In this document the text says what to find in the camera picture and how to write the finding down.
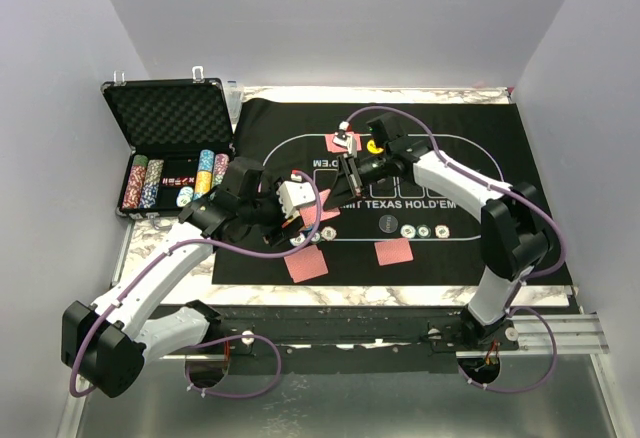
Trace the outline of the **red backed playing card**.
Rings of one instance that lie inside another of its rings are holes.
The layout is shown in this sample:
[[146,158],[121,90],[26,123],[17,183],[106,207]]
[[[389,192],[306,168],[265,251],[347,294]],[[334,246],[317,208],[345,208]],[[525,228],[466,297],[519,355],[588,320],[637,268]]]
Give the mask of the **red backed playing card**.
[[328,273],[323,252],[316,245],[285,257],[284,262],[294,283],[302,283]]
[[413,252],[407,238],[379,241],[374,244],[376,257],[380,266],[411,262]]
[[[361,146],[361,142],[360,142],[360,136],[358,134],[354,134],[354,133],[350,133],[350,136],[353,137],[353,142],[356,145],[356,150],[358,152],[361,151],[362,146]],[[334,153],[334,154],[343,154],[347,152],[347,149],[343,146],[340,146],[336,143],[333,142],[334,139],[334,135],[333,134],[326,134],[324,136],[325,138],[325,145],[326,145],[326,149],[328,152],[330,153]]]

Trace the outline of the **yellow big blind button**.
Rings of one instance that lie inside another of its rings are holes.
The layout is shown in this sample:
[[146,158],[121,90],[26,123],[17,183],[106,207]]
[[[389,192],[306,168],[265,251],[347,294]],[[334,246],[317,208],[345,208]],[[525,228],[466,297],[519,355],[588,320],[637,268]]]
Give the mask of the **yellow big blind button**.
[[381,154],[384,152],[384,149],[379,148],[373,140],[369,140],[367,142],[367,150],[374,155]]

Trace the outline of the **red white poker chip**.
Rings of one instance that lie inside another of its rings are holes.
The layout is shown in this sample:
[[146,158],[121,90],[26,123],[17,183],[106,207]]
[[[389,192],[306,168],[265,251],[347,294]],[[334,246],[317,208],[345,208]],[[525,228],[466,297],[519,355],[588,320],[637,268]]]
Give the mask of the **red white poker chip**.
[[321,237],[325,241],[332,241],[336,238],[337,232],[333,227],[324,227],[321,231]]
[[439,239],[447,239],[450,237],[450,229],[446,225],[437,225],[434,229],[434,233]]

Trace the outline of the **black dealer button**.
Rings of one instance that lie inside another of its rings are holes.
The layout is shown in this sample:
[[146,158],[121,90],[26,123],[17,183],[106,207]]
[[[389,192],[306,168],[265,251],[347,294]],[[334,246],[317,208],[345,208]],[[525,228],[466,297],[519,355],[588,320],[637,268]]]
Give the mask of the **black dealer button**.
[[379,219],[378,226],[383,233],[393,234],[398,230],[399,221],[395,216],[386,214]]

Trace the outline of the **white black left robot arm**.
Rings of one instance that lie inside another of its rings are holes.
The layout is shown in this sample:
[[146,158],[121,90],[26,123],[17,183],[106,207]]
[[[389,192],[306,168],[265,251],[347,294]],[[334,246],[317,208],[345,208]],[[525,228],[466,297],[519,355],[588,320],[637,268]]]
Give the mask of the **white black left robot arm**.
[[313,179],[301,170],[289,178],[263,179],[264,167],[237,158],[222,182],[180,212],[165,241],[137,274],[121,280],[89,305],[73,302],[62,317],[61,360],[70,370],[69,392],[82,398],[95,390],[114,398],[124,393],[144,366],[181,348],[214,351],[222,338],[216,313],[194,301],[161,319],[152,312],[196,266],[220,250],[274,260],[304,250],[259,252],[239,246],[253,228],[272,247],[300,234],[304,208],[321,206]]

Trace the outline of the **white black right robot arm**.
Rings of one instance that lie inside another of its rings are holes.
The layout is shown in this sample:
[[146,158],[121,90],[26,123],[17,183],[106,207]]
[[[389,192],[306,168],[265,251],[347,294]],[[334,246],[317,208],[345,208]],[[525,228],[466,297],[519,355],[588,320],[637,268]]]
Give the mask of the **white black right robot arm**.
[[475,294],[459,315],[457,342],[480,350],[496,338],[513,300],[534,268],[552,248],[547,214],[529,184],[512,186],[459,164],[440,150],[433,133],[407,134],[402,111],[379,107],[368,121],[379,154],[360,158],[351,122],[340,123],[333,142],[343,148],[325,208],[339,208],[364,199],[371,184],[397,177],[446,197],[480,225],[484,272]]

